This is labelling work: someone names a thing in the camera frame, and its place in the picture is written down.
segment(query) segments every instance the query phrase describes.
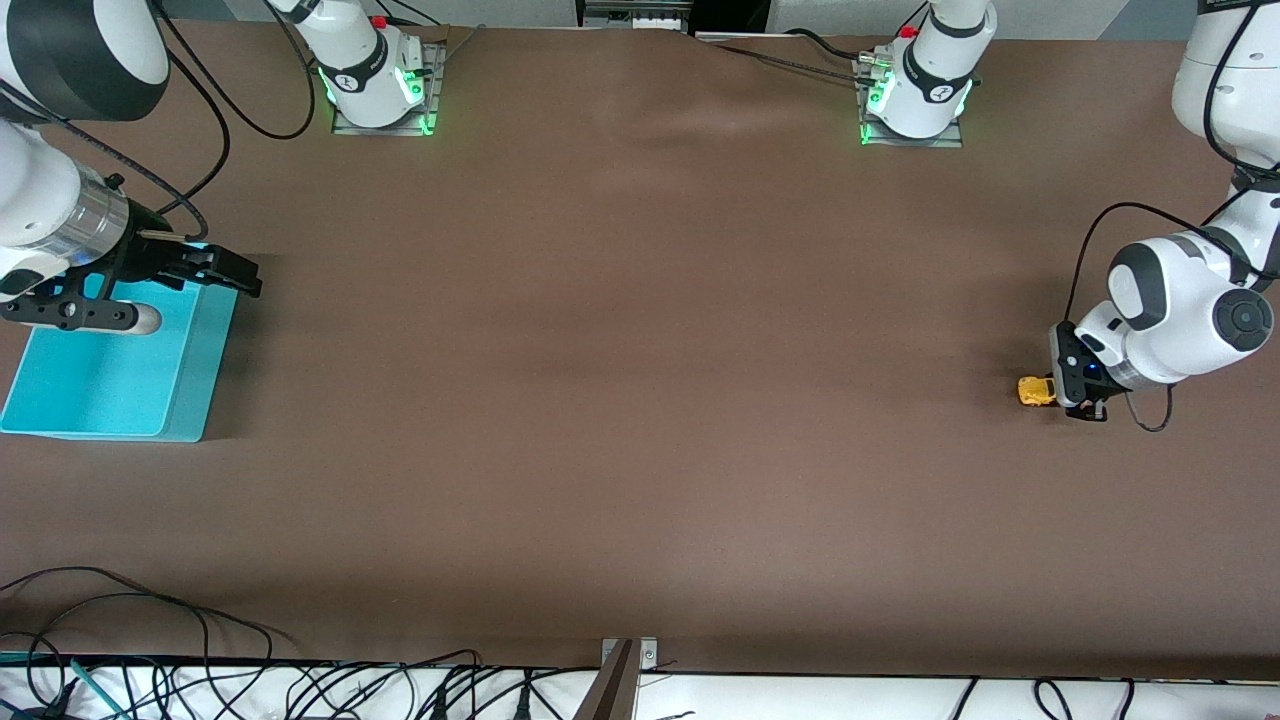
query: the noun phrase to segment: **metal bracket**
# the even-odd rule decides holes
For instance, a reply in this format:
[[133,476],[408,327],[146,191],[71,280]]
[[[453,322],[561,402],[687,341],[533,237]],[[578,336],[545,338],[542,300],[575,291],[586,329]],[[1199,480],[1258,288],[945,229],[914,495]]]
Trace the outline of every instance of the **metal bracket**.
[[[626,638],[604,638],[600,643],[600,662],[609,660],[613,647]],[[640,669],[653,670],[658,665],[658,638],[639,638],[640,641]]]
[[334,105],[334,135],[396,137],[421,137],[435,135],[435,120],[440,114],[440,90],[444,85],[444,60],[448,58],[448,50],[443,42],[422,42],[420,38],[408,33],[402,33],[401,38],[403,42],[401,53],[406,59],[403,63],[404,68],[402,69],[417,76],[406,78],[406,85],[411,92],[420,94],[422,101],[411,108],[410,111],[399,119],[399,122],[381,128],[360,127],[348,120],[342,111],[338,110],[338,106]]
[[942,131],[942,135],[937,137],[928,137],[924,140],[918,140],[914,137],[902,137],[901,135],[890,129],[878,117],[868,110],[868,105],[874,100],[876,94],[883,92],[887,87],[886,74],[890,72],[886,68],[884,58],[892,58],[893,47],[891,45],[878,45],[876,46],[874,54],[872,54],[872,61],[865,59],[859,59],[852,61],[854,74],[860,78],[869,78],[876,82],[876,85],[868,87],[865,85],[858,86],[858,118],[861,126],[863,145],[896,145],[902,147],[964,147],[964,138],[960,135],[960,118],[954,118],[947,129]]

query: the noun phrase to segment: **blue plastic bin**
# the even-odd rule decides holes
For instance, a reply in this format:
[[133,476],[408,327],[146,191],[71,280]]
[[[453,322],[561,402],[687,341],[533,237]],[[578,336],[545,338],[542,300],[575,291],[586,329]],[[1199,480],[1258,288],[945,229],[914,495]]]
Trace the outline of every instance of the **blue plastic bin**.
[[87,441],[197,442],[221,365],[236,291],[118,284],[113,300],[160,311],[150,336],[35,328],[0,432]]

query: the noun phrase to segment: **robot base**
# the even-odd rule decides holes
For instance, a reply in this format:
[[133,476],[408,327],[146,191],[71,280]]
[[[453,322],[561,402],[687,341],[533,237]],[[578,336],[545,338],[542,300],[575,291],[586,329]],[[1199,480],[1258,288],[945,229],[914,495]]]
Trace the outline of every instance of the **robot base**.
[[[890,58],[892,56],[892,49],[888,45],[879,45],[876,47],[876,58]],[[854,60],[854,74],[860,78],[877,79],[874,63],[863,63]],[[960,119],[956,118],[951,120],[947,129],[942,131],[937,137],[928,137],[924,140],[901,136],[888,126],[884,124],[878,117],[868,111],[867,106],[870,102],[870,95],[877,92],[878,88],[867,87],[865,85],[858,86],[858,119],[861,128],[863,145],[895,145],[901,147],[964,147],[964,138],[960,135]]]
[[408,42],[404,47],[408,70],[420,70],[419,77],[406,81],[411,92],[422,101],[399,119],[380,128],[357,126],[334,106],[333,135],[366,135],[394,137],[422,137],[435,135],[435,120],[440,111],[440,86],[444,83],[444,59],[448,55],[443,42]]

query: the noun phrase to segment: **green led light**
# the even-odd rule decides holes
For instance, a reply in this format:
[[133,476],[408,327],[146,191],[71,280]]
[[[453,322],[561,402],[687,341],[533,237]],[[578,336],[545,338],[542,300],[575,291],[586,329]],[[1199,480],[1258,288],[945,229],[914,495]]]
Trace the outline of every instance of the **green led light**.
[[404,94],[404,100],[408,100],[410,102],[417,102],[419,94],[413,92],[413,90],[408,86],[408,82],[404,79],[404,77],[406,73],[403,72],[396,73],[396,82],[401,83],[401,91]]

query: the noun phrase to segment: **yellow object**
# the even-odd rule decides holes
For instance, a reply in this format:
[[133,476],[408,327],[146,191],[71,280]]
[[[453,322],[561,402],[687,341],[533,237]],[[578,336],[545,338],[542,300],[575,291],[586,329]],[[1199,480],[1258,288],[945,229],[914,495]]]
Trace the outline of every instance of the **yellow object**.
[[1056,402],[1052,378],[1019,378],[1018,402],[1029,407],[1044,407]]

